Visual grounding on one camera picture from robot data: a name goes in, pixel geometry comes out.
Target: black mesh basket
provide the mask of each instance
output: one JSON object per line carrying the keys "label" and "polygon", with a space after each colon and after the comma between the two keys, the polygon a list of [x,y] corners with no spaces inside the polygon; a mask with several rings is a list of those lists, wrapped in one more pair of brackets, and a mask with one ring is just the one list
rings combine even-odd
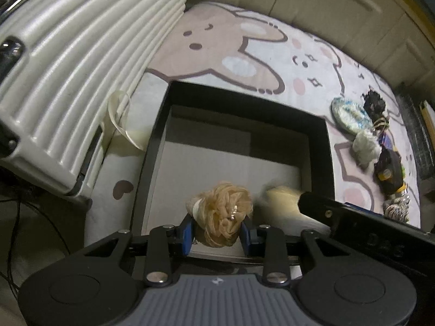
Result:
{"label": "black mesh basket", "polygon": [[398,94],[396,99],[411,142],[418,179],[428,179],[435,173],[435,153],[426,124],[409,94]]}

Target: yellow object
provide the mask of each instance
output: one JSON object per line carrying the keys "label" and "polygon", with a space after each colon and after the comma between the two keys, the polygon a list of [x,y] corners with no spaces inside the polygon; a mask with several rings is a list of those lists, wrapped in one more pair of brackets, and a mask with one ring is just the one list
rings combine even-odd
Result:
{"label": "yellow object", "polygon": [[391,170],[390,169],[385,169],[383,172],[378,174],[378,178],[380,181],[386,181],[388,179],[390,179],[392,176]]}
{"label": "yellow object", "polygon": [[286,186],[278,186],[266,191],[267,202],[264,207],[259,205],[255,209],[261,210],[262,222],[281,229],[287,235],[299,236],[305,229],[313,229],[328,235],[330,229],[311,217],[303,215],[297,205],[302,192]]}
{"label": "yellow object", "polygon": [[420,111],[428,129],[429,137],[431,138],[432,146],[435,149],[435,112],[427,101],[420,103]]}
{"label": "yellow object", "polygon": [[402,187],[399,190],[397,190],[396,192],[402,192],[405,189],[406,189],[406,184],[403,183]]}

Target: cartoon bunny face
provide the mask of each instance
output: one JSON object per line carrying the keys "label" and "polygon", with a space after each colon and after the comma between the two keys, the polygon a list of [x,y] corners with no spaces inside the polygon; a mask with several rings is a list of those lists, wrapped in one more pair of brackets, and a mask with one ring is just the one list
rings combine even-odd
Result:
{"label": "cartoon bunny face", "polygon": [[212,73],[260,93],[284,91],[281,77],[245,51],[249,39],[285,42],[287,37],[277,26],[211,4],[194,6],[183,19],[153,57],[148,69],[151,73],[163,79]]}
{"label": "cartoon bunny face", "polygon": [[297,95],[324,96],[331,90],[340,94],[343,87],[337,68],[341,61],[330,45],[299,30],[294,30],[286,45],[289,48],[286,60],[290,77],[285,81],[291,82],[293,87],[290,88]]}

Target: white suitcase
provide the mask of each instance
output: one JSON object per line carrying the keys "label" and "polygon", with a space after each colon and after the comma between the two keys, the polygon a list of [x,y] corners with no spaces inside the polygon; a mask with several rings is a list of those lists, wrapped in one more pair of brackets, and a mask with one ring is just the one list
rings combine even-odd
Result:
{"label": "white suitcase", "polygon": [[0,25],[1,165],[89,198],[113,135],[107,98],[133,93],[185,1],[11,1]]}

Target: white cabinet door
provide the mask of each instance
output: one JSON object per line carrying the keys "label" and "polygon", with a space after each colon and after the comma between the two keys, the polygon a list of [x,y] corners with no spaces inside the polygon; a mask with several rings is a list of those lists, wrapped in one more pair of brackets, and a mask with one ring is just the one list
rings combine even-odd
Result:
{"label": "white cabinet door", "polygon": [[270,13],[364,59],[400,19],[393,0],[276,0]]}
{"label": "white cabinet door", "polygon": [[414,22],[404,14],[364,60],[392,88],[402,82],[410,90],[434,89],[435,50]]}

